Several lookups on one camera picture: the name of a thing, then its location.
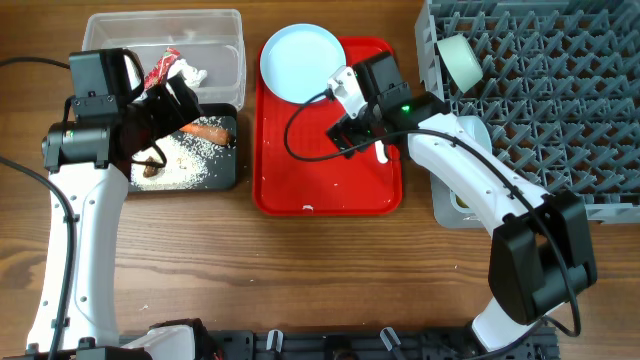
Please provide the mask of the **white rice pile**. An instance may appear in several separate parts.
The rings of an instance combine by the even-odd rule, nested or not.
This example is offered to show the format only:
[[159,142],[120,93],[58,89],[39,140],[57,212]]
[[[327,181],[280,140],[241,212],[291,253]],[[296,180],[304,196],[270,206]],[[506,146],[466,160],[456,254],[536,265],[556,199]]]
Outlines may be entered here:
[[130,190],[226,190],[236,182],[236,155],[236,119],[203,116],[134,155]]

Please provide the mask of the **red snack wrapper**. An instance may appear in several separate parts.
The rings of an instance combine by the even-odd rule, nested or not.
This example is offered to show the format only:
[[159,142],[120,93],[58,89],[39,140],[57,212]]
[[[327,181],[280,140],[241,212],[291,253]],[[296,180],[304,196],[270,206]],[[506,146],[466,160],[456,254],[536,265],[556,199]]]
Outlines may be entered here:
[[167,47],[161,58],[144,78],[144,89],[148,90],[160,84],[165,78],[170,67],[180,58],[181,53],[172,47]]

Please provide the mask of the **yellow plastic cup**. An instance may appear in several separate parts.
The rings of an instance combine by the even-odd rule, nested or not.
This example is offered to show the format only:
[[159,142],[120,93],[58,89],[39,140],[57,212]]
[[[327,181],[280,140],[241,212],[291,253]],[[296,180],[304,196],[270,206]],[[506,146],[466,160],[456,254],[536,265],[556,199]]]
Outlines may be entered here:
[[468,205],[457,195],[454,193],[456,204],[461,208],[469,208]]

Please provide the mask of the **orange carrot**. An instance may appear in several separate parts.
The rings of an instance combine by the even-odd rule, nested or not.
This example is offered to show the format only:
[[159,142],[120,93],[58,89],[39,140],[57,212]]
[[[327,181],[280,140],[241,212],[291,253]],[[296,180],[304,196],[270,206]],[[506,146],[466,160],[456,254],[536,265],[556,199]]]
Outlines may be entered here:
[[231,142],[229,132],[217,126],[187,124],[181,128],[181,131],[219,146],[227,146]]

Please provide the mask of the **light blue bowl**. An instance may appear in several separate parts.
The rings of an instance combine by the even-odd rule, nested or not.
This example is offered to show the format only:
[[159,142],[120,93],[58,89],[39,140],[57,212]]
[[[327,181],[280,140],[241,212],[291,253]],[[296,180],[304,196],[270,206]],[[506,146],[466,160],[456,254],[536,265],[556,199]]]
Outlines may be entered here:
[[483,121],[474,115],[459,116],[457,118],[462,128],[486,151],[492,152],[489,131]]

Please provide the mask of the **dark dried mushroom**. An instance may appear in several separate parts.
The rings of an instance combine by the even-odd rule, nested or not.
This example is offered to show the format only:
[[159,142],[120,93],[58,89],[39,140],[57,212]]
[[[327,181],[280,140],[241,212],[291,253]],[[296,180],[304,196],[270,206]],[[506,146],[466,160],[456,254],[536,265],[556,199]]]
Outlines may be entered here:
[[147,165],[145,166],[142,176],[144,178],[152,178],[159,173],[160,166],[158,162],[153,157],[148,157],[146,159]]

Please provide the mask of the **white tissue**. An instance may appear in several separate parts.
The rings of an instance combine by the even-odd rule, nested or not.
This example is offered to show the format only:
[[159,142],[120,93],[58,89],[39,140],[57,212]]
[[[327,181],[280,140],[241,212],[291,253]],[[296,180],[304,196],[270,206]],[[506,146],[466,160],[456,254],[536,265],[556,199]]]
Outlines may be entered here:
[[201,86],[207,78],[208,73],[206,70],[198,70],[191,66],[185,59],[179,59],[169,67],[167,72],[168,78],[176,75],[181,75],[189,88],[196,89]]

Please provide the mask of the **white plastic spoon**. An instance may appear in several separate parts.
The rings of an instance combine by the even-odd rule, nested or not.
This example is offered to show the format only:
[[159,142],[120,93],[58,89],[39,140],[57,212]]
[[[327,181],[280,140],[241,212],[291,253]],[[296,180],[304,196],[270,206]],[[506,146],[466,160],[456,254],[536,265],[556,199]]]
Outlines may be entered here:
[[387,155],[387,147],[382,141],[376,141],[374,143],[376,159],[380,164],[387,164],[389,162],[389,156]]

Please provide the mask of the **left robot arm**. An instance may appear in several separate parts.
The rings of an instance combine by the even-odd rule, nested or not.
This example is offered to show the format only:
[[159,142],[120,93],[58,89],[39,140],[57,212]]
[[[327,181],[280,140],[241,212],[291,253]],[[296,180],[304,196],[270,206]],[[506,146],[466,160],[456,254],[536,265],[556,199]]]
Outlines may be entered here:
[[27,337],[35,359],[65,359],[83,346],[119,342],[114,305],[118,224],[136,153],[198,119],[195,93],[176,75],[145,89],[142,67],[114,48],[69,57],[74,93],[42,142],[51,192],[44,284]]

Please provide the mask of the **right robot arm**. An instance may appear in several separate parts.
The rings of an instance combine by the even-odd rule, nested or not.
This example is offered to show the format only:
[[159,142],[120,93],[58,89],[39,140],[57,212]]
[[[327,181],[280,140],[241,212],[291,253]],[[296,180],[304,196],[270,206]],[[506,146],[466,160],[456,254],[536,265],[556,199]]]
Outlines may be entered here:
[[583,201],[515,173],[436,95],[412,95],[390,53],[333,70],[326,93],[345,110],[327,132],[343,156],[377,141],[406,144],[410,158],[443,181],[489,233],[492,299],[471,323],[487,353],[516,343],[560,305],[575,307],[578,294],[595,284]]

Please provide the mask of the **green bowl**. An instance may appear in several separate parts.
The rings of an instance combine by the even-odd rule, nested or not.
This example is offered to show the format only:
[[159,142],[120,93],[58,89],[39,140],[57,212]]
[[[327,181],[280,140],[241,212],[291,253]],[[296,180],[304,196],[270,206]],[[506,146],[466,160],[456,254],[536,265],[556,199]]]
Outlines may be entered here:
[[449,75],[462,93],[483,78],[481,65],[464,35],[439,40],[436,46]]

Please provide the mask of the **large light blue plate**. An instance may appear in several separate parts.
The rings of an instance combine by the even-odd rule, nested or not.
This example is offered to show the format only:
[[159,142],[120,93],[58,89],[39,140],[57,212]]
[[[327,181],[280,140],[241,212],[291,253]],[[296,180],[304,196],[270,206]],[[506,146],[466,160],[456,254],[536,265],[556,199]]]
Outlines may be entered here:
[[275,96],[302,104],[327,88],[328,79],[346,65],[346,53],[328,30],[299,23],[267,40],[259,65],[264,84]]

